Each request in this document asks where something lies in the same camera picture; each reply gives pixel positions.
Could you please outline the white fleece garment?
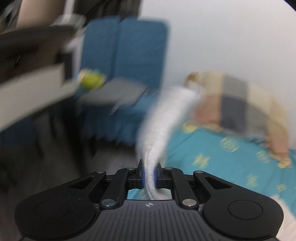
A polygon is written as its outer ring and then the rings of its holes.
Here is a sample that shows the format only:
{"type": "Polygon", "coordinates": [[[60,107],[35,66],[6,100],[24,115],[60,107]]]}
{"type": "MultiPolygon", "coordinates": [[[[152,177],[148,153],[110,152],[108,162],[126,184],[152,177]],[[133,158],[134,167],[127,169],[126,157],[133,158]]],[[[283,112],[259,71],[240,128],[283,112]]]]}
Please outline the white fleece garment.
{"type": "Polygon", "coordinates": [[[201,91],[173,86],[160,92],[138,131],[137,156],[144,168],[144,189],[151,200],[166,200],[169,195],[158,190],[154,171],[163,157],[175,129],[198,103],[201,91]]]}

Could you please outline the teal patterned bed sheet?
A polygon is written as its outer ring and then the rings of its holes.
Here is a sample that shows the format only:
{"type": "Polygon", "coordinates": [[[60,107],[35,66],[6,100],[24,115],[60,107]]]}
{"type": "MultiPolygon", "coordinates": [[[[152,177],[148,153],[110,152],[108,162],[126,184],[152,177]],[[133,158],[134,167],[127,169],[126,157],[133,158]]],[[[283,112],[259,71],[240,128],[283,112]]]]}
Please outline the teal patterned bed sheet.
{"type": "Polygon", "coordinates": [[[262,144],[220,135],[185,124],[172,136],[160,163],[185,174],[202,170],[266,196],[277,195],[291,205],[295,201],[295,150],[290,168],[271,157],[262,144]]]}

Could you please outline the plaid checkered pillow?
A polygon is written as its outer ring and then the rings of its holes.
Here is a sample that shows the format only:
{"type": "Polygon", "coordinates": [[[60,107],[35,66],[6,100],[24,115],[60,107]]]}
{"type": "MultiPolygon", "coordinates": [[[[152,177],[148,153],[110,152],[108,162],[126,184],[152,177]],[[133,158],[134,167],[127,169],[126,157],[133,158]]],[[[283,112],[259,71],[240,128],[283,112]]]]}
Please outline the plaid checkered pillow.
{"type": "Polygon", "coordinates": [[[287,108],[266,90],[217,72],[192,72],[185,86],[202,92],[191,119],[214,132],[262,142],[280,168],[291,165],[287,108]]]}

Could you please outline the grey laptop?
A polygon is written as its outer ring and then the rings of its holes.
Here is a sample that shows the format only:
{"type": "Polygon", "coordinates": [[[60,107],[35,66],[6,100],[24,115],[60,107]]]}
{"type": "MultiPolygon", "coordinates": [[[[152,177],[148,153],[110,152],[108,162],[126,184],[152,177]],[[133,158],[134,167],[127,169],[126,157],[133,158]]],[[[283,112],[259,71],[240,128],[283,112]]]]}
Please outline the grey laptop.
{"type": "Polygon", "coordinates": [[[135,104],[149,87],[125,78],[114,78],[103,87],[83,94],[78,101],[86,105],[131,105],[135,104]]]}

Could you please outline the yellow green ball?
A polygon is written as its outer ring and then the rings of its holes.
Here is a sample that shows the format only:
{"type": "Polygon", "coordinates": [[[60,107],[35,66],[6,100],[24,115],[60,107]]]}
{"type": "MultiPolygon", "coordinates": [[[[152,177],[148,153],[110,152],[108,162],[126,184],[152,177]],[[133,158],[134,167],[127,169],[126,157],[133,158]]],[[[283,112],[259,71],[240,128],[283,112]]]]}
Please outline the yellow green ball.
{"type": "Polygon", "coordinates": [[[106,80],[105,74],[88,68],[81,69],[76,78],[78,86],[88,91],[101,88],[106,80]]]}

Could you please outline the blue fabric chair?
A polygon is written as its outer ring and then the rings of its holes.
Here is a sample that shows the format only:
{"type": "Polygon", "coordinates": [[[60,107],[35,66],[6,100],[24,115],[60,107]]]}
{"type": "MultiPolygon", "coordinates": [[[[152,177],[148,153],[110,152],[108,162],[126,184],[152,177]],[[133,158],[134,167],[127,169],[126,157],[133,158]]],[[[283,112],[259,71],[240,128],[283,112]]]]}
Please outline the blue fabric chair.
{"type": "Polygon", "coordinates": [[[167,49],[165,21],[107,17],[91,21],[85,31],[81,68],[98,70],[108,80],[122,78],[143,84],[145,92],[133,104],[117,110],[113,104],[82,109],[82,135],[131,146],[161,87],[167,49]]]}

